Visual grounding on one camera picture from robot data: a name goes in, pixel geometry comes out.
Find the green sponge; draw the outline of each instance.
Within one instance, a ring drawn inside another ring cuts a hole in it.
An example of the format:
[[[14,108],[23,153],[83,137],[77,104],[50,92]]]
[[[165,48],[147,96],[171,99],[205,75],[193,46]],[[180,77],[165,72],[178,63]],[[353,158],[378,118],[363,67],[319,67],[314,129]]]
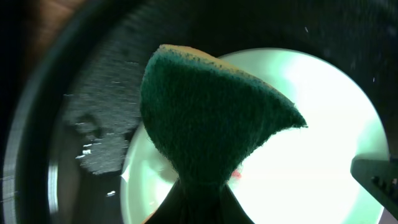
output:
[[[141,114],[152,142],[178,172],[174,190],[186,210],[174,220],[160,206],[157,213],[172,219],[161,217],[162,223],[226,223],[220,214],[232,208],[220,205],[235,168],[276,132],[306,126],[294,104],[260,79],[173,45],[161,45],[147,64]]]

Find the plate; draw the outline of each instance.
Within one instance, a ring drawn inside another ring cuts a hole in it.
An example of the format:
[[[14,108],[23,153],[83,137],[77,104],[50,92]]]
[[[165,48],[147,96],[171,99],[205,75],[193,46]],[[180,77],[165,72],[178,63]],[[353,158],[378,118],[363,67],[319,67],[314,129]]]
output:
[[[229,184],[255,223],[378,223],[383,207],[351,176],[358,154],[387,159],[381,120],[346,74],[311,55],[285,49],[235,52],[223,60],[269,83],[307,120],[307,129],[273,135]],[[177,178],[143,125],[127,153],[121,183],[125,223],[141,223]]]

